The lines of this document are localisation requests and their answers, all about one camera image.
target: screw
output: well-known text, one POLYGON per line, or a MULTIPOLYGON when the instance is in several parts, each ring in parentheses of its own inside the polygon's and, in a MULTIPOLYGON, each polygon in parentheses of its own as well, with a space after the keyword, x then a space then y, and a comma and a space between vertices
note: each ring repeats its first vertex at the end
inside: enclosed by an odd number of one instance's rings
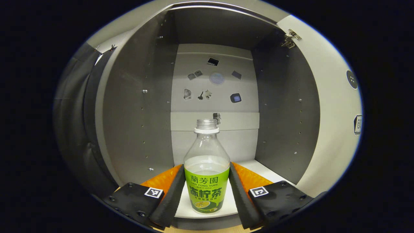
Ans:
POLYGON ((141 217, 145 217, 145 215, 146 215, 145 212, 143 212, 143 211, 137 211, 137 214, 141 217))

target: lemon illustration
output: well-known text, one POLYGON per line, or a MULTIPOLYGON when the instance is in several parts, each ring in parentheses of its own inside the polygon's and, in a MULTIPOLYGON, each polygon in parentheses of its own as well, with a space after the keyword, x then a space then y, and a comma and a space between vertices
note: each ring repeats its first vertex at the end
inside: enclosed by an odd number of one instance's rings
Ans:
POLYGON ((195 207, 201 209, 201 208, 205 208, 205 207, 209 206, 210 202, 209 201, 199 201, 199 202, 194 203, 194 205, 195 205, 195 207))
POLYGON ((209 209, 212 209, 214 207, 217 207, 217 204, 215 202, 210 201, 210 205, 208 205, 207 207, 204 207, 204 208, 200 208, 200 209, 209 210, 209 209))

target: round button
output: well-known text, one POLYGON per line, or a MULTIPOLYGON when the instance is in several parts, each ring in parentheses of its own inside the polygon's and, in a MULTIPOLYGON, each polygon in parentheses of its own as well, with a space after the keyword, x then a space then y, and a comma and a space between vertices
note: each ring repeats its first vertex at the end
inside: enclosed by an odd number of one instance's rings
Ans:
POLYGON ((358 83, 356 82, 356 77, 354 73, 352 73, 350 70, 347 71, 347 78, 348 78, 349 84, 351 84, 351 87, 353 89, 357 89, 358 83))

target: sticker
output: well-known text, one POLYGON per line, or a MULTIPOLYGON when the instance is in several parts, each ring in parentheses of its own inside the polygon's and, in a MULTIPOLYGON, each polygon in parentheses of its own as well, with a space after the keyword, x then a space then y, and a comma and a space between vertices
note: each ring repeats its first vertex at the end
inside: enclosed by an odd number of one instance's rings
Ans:
POLYGON ((360 135, 362 129, 362 115, 357 115, 354 119, 354 133, 360 135))
POLYGON ((201 73, 201 70, 195 71, 194 72, 195 76, 199 77, 201 75, 203 75, 203 73, 201 73))
POLYGON ((220 85, 224 83, 224 77, 222 74, 214 72, 210 75, 210 82, 220 85))
POLYGON ((230 101, 231 101, 232 103, 238 103, 238 102, 241 102, 241 96, 240 96, 240 94, 239 94, 239 93, 234 93, 234 94, 232 94, 232 95, 230 96, 230 101))
POLYGON ((193 209, 201 213, 214 213, 222 207, 229 170, 216 175, 198 175, 184 168, 193 209))
POLYGON ((233 71, 233 73, 231 73, 231 75, 233 75, 234 77, 241 80, 241 74, 239 74, 237 71, 233 71))
POLYGON ((216 124, 219 125, 221 123, 220 113, 218 112, 213 113, 213 119, 216 120, 216 124))
POLYGON ((212 65, 212 66, 217 66, 219 64, 219 60, 214 59, 214 58, 209 58, 207 64, 212 65))
POLYGON ((189 89, 187 89, 187 88, 184 89, 183 98, 184 98, 185 101, 190 100, 192 98, 191 97, 191 91, 189 89))
POLYGON ((206 90, 204 93, 205 93, 206 98, 209 100, 212 93, 209 90, 206 90))
POLYGON ((357 89, 358 87, 358 83, 356 82, 356 77, 354 75, 354 73, 352 73, 350 70, 347 71, 347 78, 348 78, 348 82, 349 84, 351 84, 353 89, 357 89))
POLYGON ((269 193, 263 186, 250 189, 250 192, 253 194, 253 197, 260 197, 269 193))
POLYGON ((162 189, 156 189, 156 188, 149 188, 146 192, 145 192, 145 196, 149 196, 149 197, 154 197, 154 198, 159 198, 159 196, 161 196, 161 193, 163 192, 162 189))
POLYGON ((187 77, 188 77, 189 80, 195 79, 195 75, 193 73, 187 75, 187 77))
POLYGON ((203 93, 204 93, 204 91, 201 92, 201 95, 199 97, 197 97, 197 99, 203 100, 203 93))

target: white back panel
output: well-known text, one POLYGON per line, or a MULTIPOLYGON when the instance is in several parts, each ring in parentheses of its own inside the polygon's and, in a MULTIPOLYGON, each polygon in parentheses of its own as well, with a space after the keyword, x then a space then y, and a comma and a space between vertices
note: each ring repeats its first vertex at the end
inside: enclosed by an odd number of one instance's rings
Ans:
POLYGON ((231 161, 253 160, 259 129, 259 100, 255 69, 251 52, 244 49, 213 44, 180 44, 174 67, 171 93, 171 139, 174 164, 182 164, 196 134, 197 119, 212 119, 221 115, 218 139, 231 161), (209 58, 219 60, 217 66, 208 65, 209 58), (190 80, 187 75, 200 70, 203 75, 190 80), (241 79, 231 75, 242 74, 241 79), (209 80, 210 74, 219 72, 224 83, 209 80), (183 98, 184 88, 193 93, 191 100, 183 98), (198 100, 202 91, 209 90, 209 100, 198 100), (240 93, 242 101, 232 103, 230 95, 240 93))
MULTIPOLYGON (((197 135, 190 131, 172 131, 174 166, 184 163, 184 156, 197 135)), ((218 140, 232 162, 253 160, 256 155, 258 129, 220 131, 218 140)))
MULTIPOLYGON (((220 131, 258 129, 258 112, 220 112, 220 131)), ((194 131, 197 119, 211 119, 213 112, 172 112, 171 131, 194 131)))
POLYGON ((212 44, 180 44, 174 67, 171 112, 259 112, 251 52, 212 44), (210 57, 219 60, 218 66, 207 64, 210 57), (197 70, 203 75, 189 80, 188 74, 197 70), (231 75, 233 71, 242 75, 241 80, 231 75), (223 75, 224 83, 217 85, 210 82, 209 77, 214 72, 223 75), (191 90, 191 100, 184 100, 185 88, 191 90), (205 90, 212 92, 212 97, 198 100, 197 97, 205 90), (234 93, 240 93, 241 102, 231 102, 230 95, 234 93))

